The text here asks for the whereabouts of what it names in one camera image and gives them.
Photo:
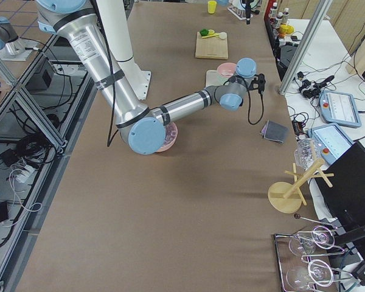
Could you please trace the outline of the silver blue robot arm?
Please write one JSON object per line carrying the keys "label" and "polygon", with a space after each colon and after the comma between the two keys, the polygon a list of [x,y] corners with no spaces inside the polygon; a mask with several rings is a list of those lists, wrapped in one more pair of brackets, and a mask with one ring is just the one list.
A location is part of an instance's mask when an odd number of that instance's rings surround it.
{"label": "silver blue robot arm", "polygon": [[157,152],[167,140],[167,125],[219,103],[236,111],[252,90],[256,63],[238,61],[225,85],[201,91],[150,109],[137,96],[149,74],[129,57],[132,52],[122,2],[37,1],[40,30],[67,39],[112,108],[111,120],[122,139],[141,155]]}

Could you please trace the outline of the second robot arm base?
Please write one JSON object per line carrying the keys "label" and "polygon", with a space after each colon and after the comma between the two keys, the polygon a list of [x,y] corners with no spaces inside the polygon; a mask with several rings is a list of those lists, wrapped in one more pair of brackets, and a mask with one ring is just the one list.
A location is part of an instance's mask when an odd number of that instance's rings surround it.
{"label": "second robot arm base", "polygon": [[2,61],[26,61],[30,51],[18,36],[10,21],[0,16],[0,59]]}

